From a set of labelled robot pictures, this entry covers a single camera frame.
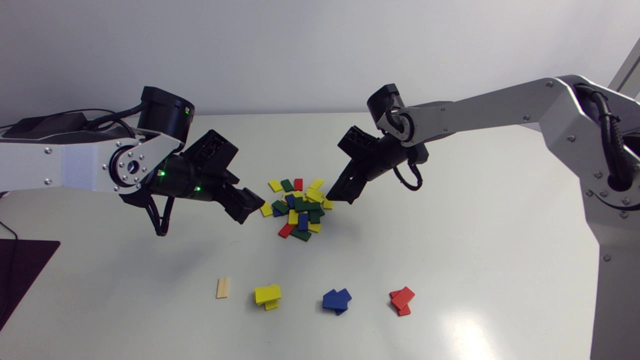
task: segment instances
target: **green block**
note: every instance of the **green block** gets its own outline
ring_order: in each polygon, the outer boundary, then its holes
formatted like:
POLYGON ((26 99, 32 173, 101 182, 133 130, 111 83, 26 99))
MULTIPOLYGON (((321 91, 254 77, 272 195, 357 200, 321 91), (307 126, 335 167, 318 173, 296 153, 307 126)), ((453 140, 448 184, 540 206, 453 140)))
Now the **green block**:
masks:
POLYGON ((271 204, 271 206, 273 206, 275 209, 278 209, 278 211, 283 213, 283 214, 288 214, 289 213, 289 207, 286 206, 285 204, 282 204, 282 201, 280 201, 280 200, 274 201, 271 204))
POLYGON ((311 233, 308 231, 300 231, 298 229, 293 229, 291 231, 291 234, 295 237, 297 237, 298 239, 304 240, 304 241, 309 241, 309 238, 311 237, 311 233))
POLYGON ((309 211, 309 222, 311 224, 320 224, 320 214, 315 210, 309 211))
POLYGON ((280 184, 282 185, 282 188, 284 189, 284 191, 286 192, 293 191, 293 185, 291 184, 289 179, 284 179, 283 181, 280 182, 280 184))
POLYGON ((305 202, 303 205, 303 211, 312 211, 321 209, 321 205, 319 202, 305 202))
POLYGON ((306 211, 305 210, 305 201, 302 200, 301 197, 297 197, 293 200, 293 204, 294 204, 294 208, 296 209, 296 211, 299 213, 300 211, 306 211))

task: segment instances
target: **pile of blocks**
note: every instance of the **pile of blocks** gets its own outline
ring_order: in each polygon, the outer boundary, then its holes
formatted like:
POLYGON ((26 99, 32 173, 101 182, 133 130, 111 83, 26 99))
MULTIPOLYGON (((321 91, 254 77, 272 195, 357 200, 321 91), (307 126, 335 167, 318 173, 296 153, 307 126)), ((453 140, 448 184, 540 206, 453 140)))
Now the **pile of blocks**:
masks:
POLYGON ((324 309, 334 310, 336 315, 340 315, 347 311, 347 303, 349 300, 351 300, 351 295, 347 289, 340 291, 333 289, 322 297, 322 307, 324 309))
POLYGON ((277 309, 278 299, 282 298, 280 287, 276 284, 255 288, 253 294, 255 295, 255 303, 258 306, 264 305, 266 311, 277 309))
POLYGON ((391 304, 396 309, 398 316, 409 315, 411 309, 409 309, 409 301, 415 296, 414 292, 406 286, 398 291, 391 291, 391 304))
POLYGON ((291 184, 289 179, 282 181, 272 180, 269 186, 273 192, 284 191, 280 200, 261 207, 262 216, 281 217, 287 215, 287 223, 278 232, 283 238, 293 235, 301 240, 308 241, 311 233, 320 233, 322 225, 320 218, 324 216, 324 210, 333 209, 333 201, 324 198, 320 187, 324 180, 316 179, 309 188, 302 192, 302 179, 295 179, 291 184))

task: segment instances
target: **stack of yellow blocks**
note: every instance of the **stack of yellow blocks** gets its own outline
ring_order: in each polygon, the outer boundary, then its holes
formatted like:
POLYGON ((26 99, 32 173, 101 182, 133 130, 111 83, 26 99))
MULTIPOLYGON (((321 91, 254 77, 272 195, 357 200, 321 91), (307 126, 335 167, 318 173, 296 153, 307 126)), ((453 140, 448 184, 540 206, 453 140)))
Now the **stack of yellow blocks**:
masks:
POLYGON ((255 294, 255 303, 258 306, 264 305, 266 311, 278 308, 278 299, 282 298, 280 287, 276 284, 269 286, 263 286, 261 288, 253 289, 255 294))

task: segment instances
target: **table surface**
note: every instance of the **table surface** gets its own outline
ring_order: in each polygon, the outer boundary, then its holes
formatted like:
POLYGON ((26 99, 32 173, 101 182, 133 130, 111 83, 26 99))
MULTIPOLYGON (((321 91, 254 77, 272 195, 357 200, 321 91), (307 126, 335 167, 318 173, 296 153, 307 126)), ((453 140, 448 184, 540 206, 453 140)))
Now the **table surface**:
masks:
MULTIPOLYGON (((273 202, 272 179, 328 191, 352 125, 375 133, 365 113, 202 116, 189 140, 217 130, 239 148, 239 185, 273 202)), ((598 245, 578 179, 520 126, 428 150, 423 189, 389 172, 308 243, 277 235, 284 218, 239 225, 217 203, 178 199, 160 238, 113 194, 13 192, 0 220, 61 247, 0 333, 0 359, 588 359, 598 245), (265 311, 253 289, 271 283, 282 299, 265 311), (416 296, 398 317, 388 293, 403 286, 416 296), (333 288, 353 297, 341 316, 321 308, 333 288)))

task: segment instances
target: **blue block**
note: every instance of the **blue block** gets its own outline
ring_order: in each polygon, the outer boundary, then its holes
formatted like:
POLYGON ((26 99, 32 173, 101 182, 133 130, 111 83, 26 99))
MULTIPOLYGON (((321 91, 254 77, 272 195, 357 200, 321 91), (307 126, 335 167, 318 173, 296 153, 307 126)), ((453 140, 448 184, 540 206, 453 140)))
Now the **blue block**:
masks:
POLYGON ((338 296, 337 294, 338 293, 335 291, 335 289, 324 294, 323 300, 322 300, 322 307, 325 309, 342 310, 342 311, 345 311, 346 309, 348 309, 347 301, 349 300, 347 300, 346 297, 338 296))
POLYGON ((298 230, 309 231, 309 214, 298 215, 298 230))
POLYGON ((342 290, 338 291, 337 295, 340 296, 340 297, 347 298, 347 301, 351 300, 351 294, 349 294, 347 289, 342 289, 342 290))
POLYGON ((292 193, 285 196, 284 199, 287 201, 287 204, 289 205, 289 209, 294 209, 296 207, 296 197, 293 196, 292 193))

